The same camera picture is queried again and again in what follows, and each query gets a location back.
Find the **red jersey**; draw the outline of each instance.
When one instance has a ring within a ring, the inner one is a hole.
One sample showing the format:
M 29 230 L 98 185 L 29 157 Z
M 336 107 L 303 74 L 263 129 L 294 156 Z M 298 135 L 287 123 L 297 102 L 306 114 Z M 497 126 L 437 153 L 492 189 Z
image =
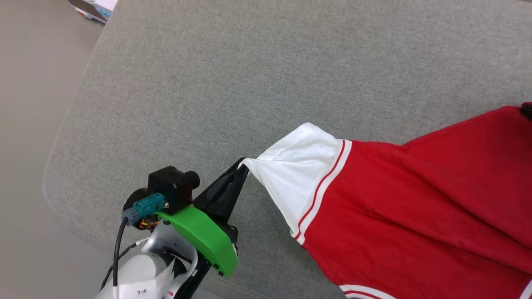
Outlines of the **red jersey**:
M 531 299 L 531 154 L 503 107 L 402 146 L 306 123 L 243 163 L 347 297 Z

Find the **gray fabric surface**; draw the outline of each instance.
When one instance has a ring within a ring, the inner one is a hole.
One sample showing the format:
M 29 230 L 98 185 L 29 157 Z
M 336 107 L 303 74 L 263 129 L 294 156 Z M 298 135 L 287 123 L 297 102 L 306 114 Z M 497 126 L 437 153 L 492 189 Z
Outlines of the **gray fabric surface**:
M 195 170 L 198 194 L 303 122 L 338 138 L 403 143 L 528 101 L 531 5 L 122 1 L 57 137 L 46 201 L 110 250 L 123 201 L 161 167 Z M 204 288 L 227 299 L 343 297 L 255 179 L 231 224 L 237 271 L 211 273 Z M 124 244 L 144 235 L 128 230 Z

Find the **green 3d-printed part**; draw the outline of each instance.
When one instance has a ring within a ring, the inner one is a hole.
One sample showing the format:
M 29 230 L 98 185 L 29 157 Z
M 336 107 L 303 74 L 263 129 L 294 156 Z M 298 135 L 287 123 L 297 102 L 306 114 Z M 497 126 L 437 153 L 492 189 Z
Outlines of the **green 3d-printed part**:
M 193 206 L 174 215 L 164 212 L 156 214 L 162 220 L 169 221 L 212 265 L 217 265 L 217 271 L 231 276 L 238 262 L 235 249 L 226 233 L 207 214 Z

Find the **gray floor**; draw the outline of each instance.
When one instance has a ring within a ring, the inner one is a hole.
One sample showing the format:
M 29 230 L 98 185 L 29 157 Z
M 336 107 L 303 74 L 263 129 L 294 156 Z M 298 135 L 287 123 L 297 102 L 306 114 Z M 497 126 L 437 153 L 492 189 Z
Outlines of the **gray floor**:
M 66 0 L 0 3 L 0 297 L 93 298 L 111 256 L 41 196 L 55 134 L 103 26 Z

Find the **black cable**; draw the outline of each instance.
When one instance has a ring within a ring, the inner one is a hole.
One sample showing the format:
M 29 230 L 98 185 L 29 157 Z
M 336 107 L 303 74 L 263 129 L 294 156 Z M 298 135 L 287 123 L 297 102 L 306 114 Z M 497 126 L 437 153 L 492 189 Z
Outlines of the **black cable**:
M 118 230 L 117 242 L 114 244 L 114 256 L 113 256 L 113 287 L 118 286 L 118 259 L 120 255 L 120 242 L 122 242 L 122 235 L 124 234 L 124 229 L 128 219 L 124 218 L 120 229 Z
M 118 256 L 118 259 L 121 259 L 124 255 L 126 255 L 126 253 L 128 253 L 128 251 L 132 248 L 135 248 L 137 247 L 137 243 L 133 243 L 131 245 L 129 245 L 126 249 L 124 249 L 124 251 L 122 251 L 122 253 Z M 103 282 L 102 282 L 102 287 L 100 288 L 100 290 L 103 290 L 103 288 L 105 287 L 105 284 L 107 283 L 107 280 L 109 279 L 109 276 L 111 275 L 111 272 L 113 271 L 113 265 L 111 265 L 109 267 L 109 270 L 107 271 L 107 275 L 105 275 L 105 278 L 103 279 Z

